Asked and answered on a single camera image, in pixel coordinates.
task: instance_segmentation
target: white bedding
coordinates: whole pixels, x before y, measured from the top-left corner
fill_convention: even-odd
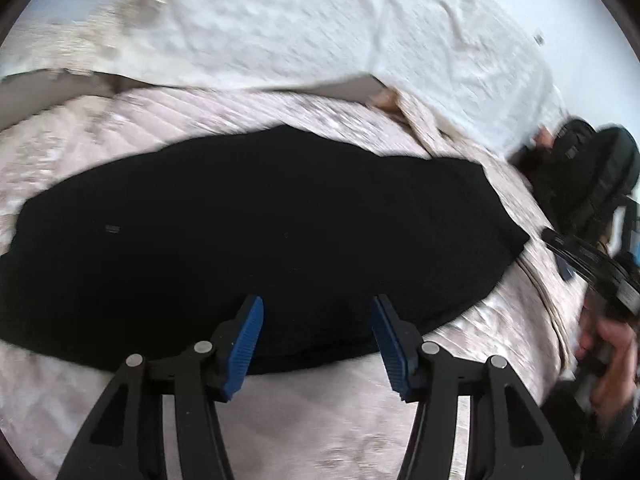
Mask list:
[[[0,135],[0,250],[21,204],[38,190],[117,156],[168,142],[285,122],[372,152],[465,156],[484,165],[531,242],[484,301],[428,336],[454,355],[505,356],[534,398],[566,362],[582,285],[563,283],[537,234],[546,220],[513,168],[463,138],[441,136],[427,106],[401,94],[411,130],[378,110],[280,93],[150,89],[83,97]],[[52,480],[109,375],[0,342],[0,429],[38,480]],[[220,422],[238,480],[389,479],[414,406],[388,385],[377,354],[289,374],[249,377]],[[464,476],[468,425],[458,421],[451,477]],[[175,449],[168,451],[175,471]]]
[[[211,89],[371,74],[499,155],[553,128],[562,105],[538,46],[493,0],[33,0],[0,77],[40,68]]]

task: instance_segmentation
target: folded black fabric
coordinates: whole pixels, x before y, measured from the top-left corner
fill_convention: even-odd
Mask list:
[[[369,299],[423,332],[487,296],[527,234],[478,164],[377,156],[290,126],[185,140],[28,200],[0,338],[116,369],[180,353],[260,295],[252,373],[376,350]]]

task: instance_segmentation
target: mattress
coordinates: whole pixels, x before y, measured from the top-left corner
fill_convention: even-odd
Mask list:
[[[540,401],[568,363],[584,284],[560,280],[539,238],[548,222],[511,166],[461,130],[442,134],[442,118],[415,95],[398,92],[395,99],[403,123],[363,105],[284,92],[137,89],[73,100],[0,134],[0,250],[10,243],[21,204],[39,190],[107,160],[187,137],[286,123],[380,155],[470,158],[483,165],[505,209],[532,239],[485,300],[426,338],[459,357],[505,356]],[[38,480],[55,478],[109,379],[107,373],[0,342],[0,429]],[[165,402],[165,425],[171,428],[171,399]],[[415,405],[403,404],[390,389],[378,354],[251,376],[232,402],[219,406],[239,480],[391,478],[414,411]],[[466,439],[468,402],[462,399],[453,479],[464,477]],[[175,475],[175,442],[166,444]]]
[[[32,0],[0,77],[43,68],[217,90],[371,74],[498,155],[560,120],[537,44],[493,0]]]

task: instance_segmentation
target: person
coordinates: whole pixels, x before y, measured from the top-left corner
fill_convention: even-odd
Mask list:
[[[593,348],[594,333],[614,348],[612,361],[591,395],[593,413],[585,414],[559,381],[542,405],[573,470],[581,480],[629,478],[626,468],[638,463],[640,424],[636,423],[638,341],[626,323],[597,319],[590,309],[589,290],[580,314],[578,361]]]

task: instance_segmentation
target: silver screw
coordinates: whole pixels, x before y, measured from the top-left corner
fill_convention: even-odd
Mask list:
[[[433,341],[422,343],[422,351],[428,355],[436,355],[440,351],[440,347]]]
[[[211,344],[211,341],[198,341],[195,345],[193,345],[193,349],[198,354],[206,354],[208,352],[211,352],[212,348],[213,345]]]
[[[140,366],[142,364],[142,355],[140,354],[131,354],[129,357],[127,357],[127,360],[125,361],[127,366],[130,366],[131,368],[135,368],[136,366]]]
[[[491,356],[491,364],[496,368],[506,368],[507,359],[505,359],[501,355],[493,355]]]

